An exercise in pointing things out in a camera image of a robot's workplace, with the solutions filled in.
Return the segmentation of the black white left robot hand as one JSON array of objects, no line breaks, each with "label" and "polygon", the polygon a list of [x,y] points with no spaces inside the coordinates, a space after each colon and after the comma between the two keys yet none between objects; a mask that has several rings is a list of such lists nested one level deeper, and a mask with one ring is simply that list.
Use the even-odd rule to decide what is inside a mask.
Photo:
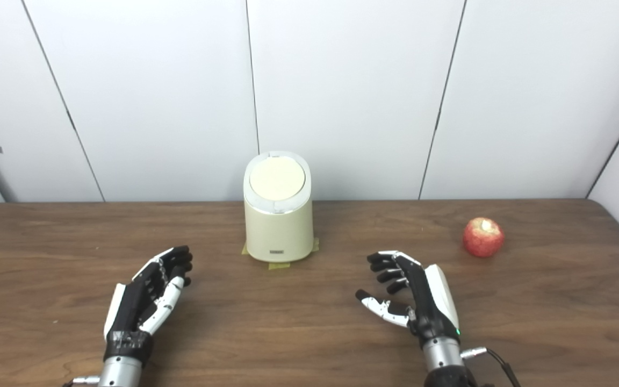
[{"label": "black white left robot hand", "polygon": [[191,284],[191,270],[192,253],[182,245],[150,258],[127,284],[116,284],[103,329],[105,360],[127,357],[147,365],[154,335]]}]

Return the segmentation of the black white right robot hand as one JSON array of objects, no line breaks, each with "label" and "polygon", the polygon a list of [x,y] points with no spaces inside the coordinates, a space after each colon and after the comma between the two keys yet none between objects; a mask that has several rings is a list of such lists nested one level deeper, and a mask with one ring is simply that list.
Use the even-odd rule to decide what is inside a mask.
[{"label": "black white right robot hand", "polygon": [[355,296],[363,306],[388,323],[407,328],[420,345],[441,340],[461,343],[457,310],[440,267],[425,267],[397,250],[372,253],[366,259],[370,270],[377,274],[377,281],[388,284],[388,294],[408,289],[414,304],[381,299],[359,289]]}]

